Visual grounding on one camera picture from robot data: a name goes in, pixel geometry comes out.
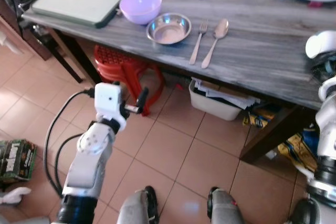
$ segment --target table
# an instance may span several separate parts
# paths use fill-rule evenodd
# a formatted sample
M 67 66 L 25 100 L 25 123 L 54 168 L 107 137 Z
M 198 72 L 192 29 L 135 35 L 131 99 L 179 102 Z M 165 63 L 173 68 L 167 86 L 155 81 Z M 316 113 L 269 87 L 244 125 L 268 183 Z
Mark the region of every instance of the table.
M 101 29 L 85 27 L 28 10 L 24 18 L 50 28 L 65 52 L 72 56 L 92 83 L 100 77 L 74 37 L 123 51 L 159 66 L 195 76 L 284 105 L 284 109 L 245 148 L 240 158 L 253 162 L 314 120 L 321 102 L 304 46 L 312 34 L 335 27 L 335 8 L 308 8 L 300 0 L 163 0 L 162 13 L 176 12 L 192 22 L 182 42 L 164 46 L 148 40 L 145 26 L 116 16 Z M 217 43 L 210 66 L 201 62 L 214 38 L 218 21 L 229 20 L 227 37 Z M 195 65 L 188 61 L 198 27 L 209 20 Z

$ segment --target fork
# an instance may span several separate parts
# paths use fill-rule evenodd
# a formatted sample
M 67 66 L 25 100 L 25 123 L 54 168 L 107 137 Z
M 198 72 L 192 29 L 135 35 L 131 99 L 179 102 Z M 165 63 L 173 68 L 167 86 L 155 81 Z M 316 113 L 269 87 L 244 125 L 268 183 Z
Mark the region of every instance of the fork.
M 191 54 L 191 57 L 190 57 L 190 60 L 189 60 L 189 64 L 190 65 L 193 65 L 195 64 L 196 62 L 196 57 L 197 57 L 197 53 L 198 53 L 198 48 L 199 48 L 199 43 L 201 42 L 201 38 L 202 38 L 202 35 L 206 33 L 207 29 L 208 29 L 208 21 L 207 20 L 204 20 L 200 27 L 199 27 L 199 35 L 198 35 L 198 40 L 196 42 L 196 45 L 195 45 L 195 48 L 194 48 L 194 51 L 193 53 Z

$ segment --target green box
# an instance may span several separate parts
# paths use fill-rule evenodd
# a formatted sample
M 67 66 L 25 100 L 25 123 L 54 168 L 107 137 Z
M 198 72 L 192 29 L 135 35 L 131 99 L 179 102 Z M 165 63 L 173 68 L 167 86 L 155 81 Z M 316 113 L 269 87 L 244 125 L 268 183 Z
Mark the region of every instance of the green box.
M 37 146 L 25 139 L 0 141 L 0 182 L 30 180 L 36 152 Z

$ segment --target cutting board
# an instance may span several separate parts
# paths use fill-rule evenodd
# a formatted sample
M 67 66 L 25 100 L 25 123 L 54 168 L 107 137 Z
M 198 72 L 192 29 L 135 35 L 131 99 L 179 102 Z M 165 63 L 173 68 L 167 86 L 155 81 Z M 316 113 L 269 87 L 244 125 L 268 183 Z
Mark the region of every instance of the cutting board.
M 120 0 L 37 0 L 34 12 L 93 27 L 103 27 L 114 16 Z

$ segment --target gray wooden tabletop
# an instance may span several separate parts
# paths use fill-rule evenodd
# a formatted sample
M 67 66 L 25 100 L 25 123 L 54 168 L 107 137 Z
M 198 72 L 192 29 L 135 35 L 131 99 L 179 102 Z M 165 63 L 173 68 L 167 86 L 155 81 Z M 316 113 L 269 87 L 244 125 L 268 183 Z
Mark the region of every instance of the gray wooden tabletop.
M 159 45 L 147 39 L 145 26 L 116 16 L 104 28 L 83 25 L 27 11 L 27 20 L 90 39 L 103 45 L 200 74 L 221 82 L 318 109 L 319 84 L 312 78 L 304 46 L 320 30 L 336 28 L 331 6 L 309 8 L 299 0 L 163 0 L 161 13 L 187 16 L 192 32 L 182 42 Z M 215 48 L 210 66 L 201 69 L 218 21 L 229 20 L 229 33 Z M 188 64 L 197 41 L 198 27 L 209 19 L 196 64 Z

